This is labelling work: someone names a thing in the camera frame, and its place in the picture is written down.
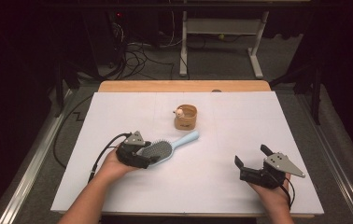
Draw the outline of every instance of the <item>black metal bar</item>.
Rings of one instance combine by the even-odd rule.
[[[310,2],[287,3],[173,3],[173,4],[42,4],[43,8],[59,9],[69,11],[82,10],[174,10],[174,11],[189,11],[189,10],[271,10],[271,9],[325,9],[330,10],[340,7],[340,4],[318,4]]]

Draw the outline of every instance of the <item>hairbrush head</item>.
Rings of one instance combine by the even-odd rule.
[[[158,157],[159,159],[157,159],[156,161],[152,161],[150,165],[159,164],[162,161],[170,159],[173,156],[174,150],[177,147],[187,144],[193,140],[196,140],[199,138],[199,136],[199,133],[197,131],[194,131],[192,133],[186,134],[185,136],[179,138],[173,143],[170,143],[166,140],[159,140],[157,142],[154,142],[149,147],[144,147],[140,149],[139,154],[148,158]]]

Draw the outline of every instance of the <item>hairbrush handle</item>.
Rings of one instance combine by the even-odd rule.
[[[194,141],[196,139],[198,139],[200,137],[199,132],[194,131],[191,133],[186,134],[185,136],[179,138],[178,140],[176,140],[175,142],[171,143],[171,146],[173,149],[175,149],[176,147],[180,147],[184,144],[187,144],[191,141]]]

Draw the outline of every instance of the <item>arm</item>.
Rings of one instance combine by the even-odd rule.
[[[136,169],[119,162],[116,150],[109,152],[98,173],[80,192],[58,223],[98,223],[108,186]]]
[[[261,203],[273,224],[293,224],[289,212],[288,197],[281,188],[266,189],[251,183],[248,184],[259,194]],[[287,180],[284,180],[284,187],[288,190]]]

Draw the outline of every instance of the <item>desk leg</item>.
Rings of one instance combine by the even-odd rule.
[[[188,48],[186,47],[187,39],[187,27],[186,20],[188,18],[188,13],[183,12],[182,21],[182,49],[180,51],[180,62],[179,62],[179,75],[185,77],[188,74]]]
[[[269,16],[269,12],[263,12],[261,16],[261,24],[258,27],[258,32],[256,33],[255,46],[253,48],[248,49],[249,59],[251,60],[252,68],[255,73],[255,77],[257,79],[263,78],[263,73],[261,72],[261,67],[259,66],[258,58],[256,57],[256,53],[258,52],[259,44],[261,43],[261,36],[263,35],[264,27],[266,26],[267,17]]]

